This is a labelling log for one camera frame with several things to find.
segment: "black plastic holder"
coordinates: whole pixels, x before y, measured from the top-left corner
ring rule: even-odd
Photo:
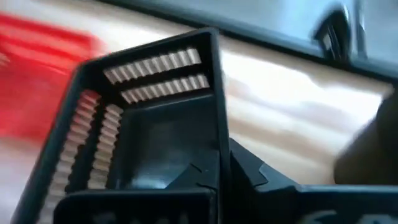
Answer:
[[[199,194],[201,223],[216,223],[229,155],[216,30],[116,52],[76,71],[12,222],[52,223],[64,196],[100,189],[183,199],[181,211]]]
[[[398,188],[299,185],[230,140],[235,223],[397,223]]]

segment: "red object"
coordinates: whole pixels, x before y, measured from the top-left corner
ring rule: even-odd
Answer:
[[[74,68],[94,37],[0,14],[0,136],[42,144]]]

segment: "light wood table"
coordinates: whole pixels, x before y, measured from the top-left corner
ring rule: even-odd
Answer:
[[[91,32],[109,52],[192,30],[91,1],[0,0],[0,9]],[[230,136],[298,183],[332,184],[335,157],[372,119],[391,87],[226,37],[220,43]],[[0,143],[4,220],[40,149],[10,139]]]

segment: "slotted grille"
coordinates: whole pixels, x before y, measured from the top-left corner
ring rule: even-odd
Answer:
[[[128,103],[137,103],[161,96],[173,95],[185,91],[208,88],[206,76],[196,75],[187,78],[179,78],[154,85],[147,85],[122,91],[121,95]]]
[[[98,105],[99,98],[98,94],[89,90],[83,91],[80,95],[78,106],[67,134],[67,140],[61,150],[37,223],[52,223],[53,211],[66,194],[65,187],[69,184],[68,178],[72,173],[75,156],[79,151],[79,147],[86,143],[88,131],[91,129],[90,123],[94,119],[93,115],[96,112],[95,107]]]
[[[109,68],[104,70],[104,74],[112,84],[115,84],[199,63],[201,60],[198,51],[188,48]]]
[[[98,138],[97,151],[94,154],[95,159],[88,181],[89,189],[105,189],[122,113],[123,110],[116,105],[106,107],[103,127]]]

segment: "wooden surface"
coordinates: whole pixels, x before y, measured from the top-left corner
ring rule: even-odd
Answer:
[[[0,0],[0,9],[91,32],[109,52],[191,30],[88,1]],[[220,44],[230,136],[301,184],[332,184],[335,157],[391,87],[226,37]],[[11,216],[39,150],[0,139],[3,221]]]

